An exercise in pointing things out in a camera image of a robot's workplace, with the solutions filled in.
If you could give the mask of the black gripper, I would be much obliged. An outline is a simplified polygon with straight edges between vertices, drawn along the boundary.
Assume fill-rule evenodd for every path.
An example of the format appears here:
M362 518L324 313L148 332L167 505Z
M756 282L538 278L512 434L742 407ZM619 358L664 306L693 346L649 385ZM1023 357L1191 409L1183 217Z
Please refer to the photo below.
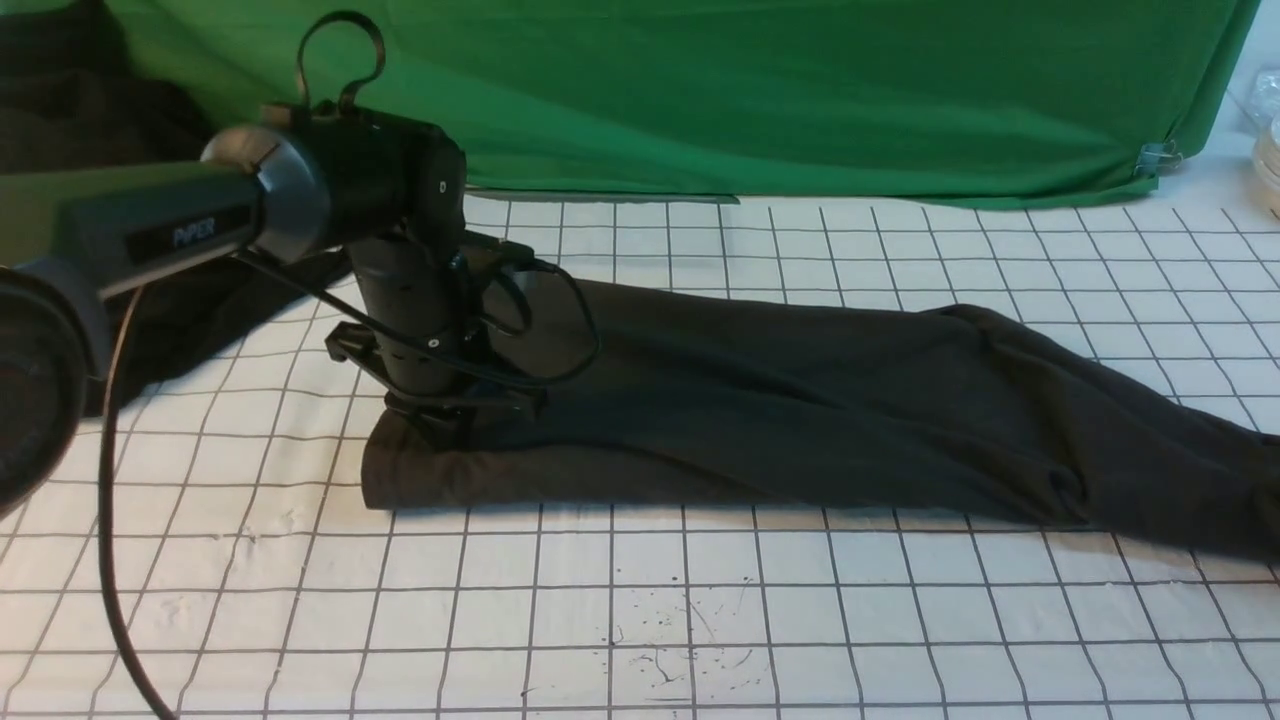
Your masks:
M429 451L470 450L483 411L535 418L545 407L547 392L518 387L530 377L493 347L465 255L443 259L402 234L346 254L366 316L338 324L325 348L381 384L387 409Z

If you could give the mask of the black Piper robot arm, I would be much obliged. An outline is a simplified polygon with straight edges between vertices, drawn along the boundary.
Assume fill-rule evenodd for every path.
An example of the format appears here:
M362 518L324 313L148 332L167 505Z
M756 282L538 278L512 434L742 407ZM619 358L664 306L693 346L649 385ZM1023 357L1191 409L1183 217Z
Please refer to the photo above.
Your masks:
M532 250L468 231L467 161L442 128L364 110L270 105L197 161L9 176L3 237L3 511L54 471L119 359L109 299L224 258L324 297L291 266L340 249L365 309L326 338L402 415L448 430L480 407L535 413L550 380L499 355L532 311L516 275Z

